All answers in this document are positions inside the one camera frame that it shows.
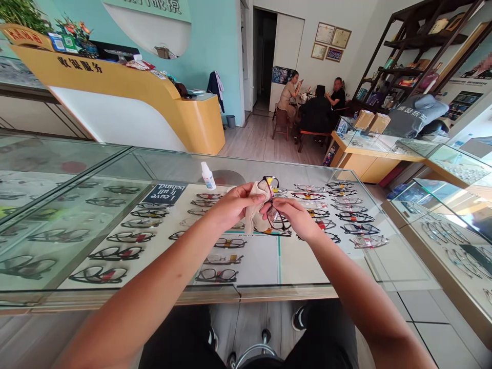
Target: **chair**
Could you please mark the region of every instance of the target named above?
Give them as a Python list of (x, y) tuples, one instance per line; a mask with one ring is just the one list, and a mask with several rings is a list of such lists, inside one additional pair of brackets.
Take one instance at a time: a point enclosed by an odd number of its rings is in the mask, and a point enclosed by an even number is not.
[[(275, 108), (275, 113), (272, 117), (272, 121), (274, 121), (272, 139), (275, 139), (275, 133), (281, 133), (286, 136), (287, 142), (289, 142), (290, 122), (289, 122), (289, 116), (287, 115), (287, 111)], [(285, 126), (285, 131), (277, 131), (277, 127), (282, 127), (282, 126)]]
[[(229, 354), (229, 357), (227, 358), (227, 368), (239, 369), (240, 367), (245, 366), (252, 361), (262, 358), (270, 358), (272, 361), (283, 363), (283, 360), (278, 357), (277, 353), (270, 346), (268, 346), (268, 342), (271, 339), (272, 334), (270, 333), (270, 331), (268, 329), (264, 329), (261, 332), (262, 343), (254, 344), (250, 348), (246, 349), (244, 353), (239, 357), (239, 359), (237, 359), (235, 352), (231, 352)], [(261, 354), (253, 356), (246, 360), (246, 356), (254, 350), (261, 350)]]
[(302, 146), (304, 145), (304, 135), (315, 135), (315, 136), (325, 136), (325, 137), (330, 137), (332, 134), (331, 132), (330, 133), (319, 133), (319, 132), (310, 132), (310, 131), (300, 131), (300, 134), (299, 134), (299, 137), (297, 138), (296, 140), (296, 145), (298, 143), (300, 143), (299, 145), (299, 149), (297, 150), (297, 152), (301, 152), (302, 151)]

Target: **hanging jacket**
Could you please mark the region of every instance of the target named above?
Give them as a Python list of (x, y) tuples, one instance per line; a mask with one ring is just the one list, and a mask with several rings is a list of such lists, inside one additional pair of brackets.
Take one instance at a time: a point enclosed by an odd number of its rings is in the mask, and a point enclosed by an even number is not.
[(224, 110), (222, 91), (224, 91), (224, 86), (222, 85), (222, 82), (220, 81), (220, 77), (219, 77), (217, 71), (213, 71), (212, 73), (210, 73), (209, 85), (207, 86), (207, 92), (210, 92), (210, 93), (217, 95), (217, 97), (219, 98), (220, 107), (222, 108), (222, 113), (225, 113), (226, 111)]

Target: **sign with text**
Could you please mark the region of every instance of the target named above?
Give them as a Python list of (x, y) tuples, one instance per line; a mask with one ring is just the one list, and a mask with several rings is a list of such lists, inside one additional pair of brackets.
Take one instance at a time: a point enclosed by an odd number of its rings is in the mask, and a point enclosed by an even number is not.
[(181, 182), (159, 182), (142, 202), (174, 204), (187, 185)]
[(102, 2), (191, 23), (188, 0), (102, 0)]

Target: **picture frame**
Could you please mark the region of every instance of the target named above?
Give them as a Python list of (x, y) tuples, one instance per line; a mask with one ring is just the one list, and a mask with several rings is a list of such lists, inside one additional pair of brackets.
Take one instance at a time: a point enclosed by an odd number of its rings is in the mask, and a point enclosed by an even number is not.
[(326, 59), (339, 63), (342, 59), (342, 55), (343, 50), (329, 47), (328, 52), (326, 53)]
[(335, 32), (333, 33), (333, 40), (331, 45), (341, 49), (345, 49), (347, 47), (347, 44), (349, 43), (351, 34), (352, 31), (348, 29), (337, 27), (335, 29)]
[(328, 45), (314, 43), (313, 50), (311, 51), (311, 57), (314, 59), (324, 60), (327, 49)]
[(319, 22), (314, 41), (329, 45), (332, 42), (335, 28), (335, 26), (329, 25), (328, 23)]

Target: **shoe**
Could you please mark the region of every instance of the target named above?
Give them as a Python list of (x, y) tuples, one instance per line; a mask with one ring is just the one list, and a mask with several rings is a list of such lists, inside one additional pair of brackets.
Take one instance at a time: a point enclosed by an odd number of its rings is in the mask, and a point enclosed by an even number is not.
[(217, 352), (217, 349), (219, 348), (219, 338), (215, 334), (215, 331), (212, 327), (210, 327), (209, 330), (209, 345), (214, 348), (215, 352)]
[(302, 313), (304, 312), (304, 306), (301, 306), (299, 310), (292, 316), (291, 324), (295, 331), (304, 331), (306, 327), (302, 324)]

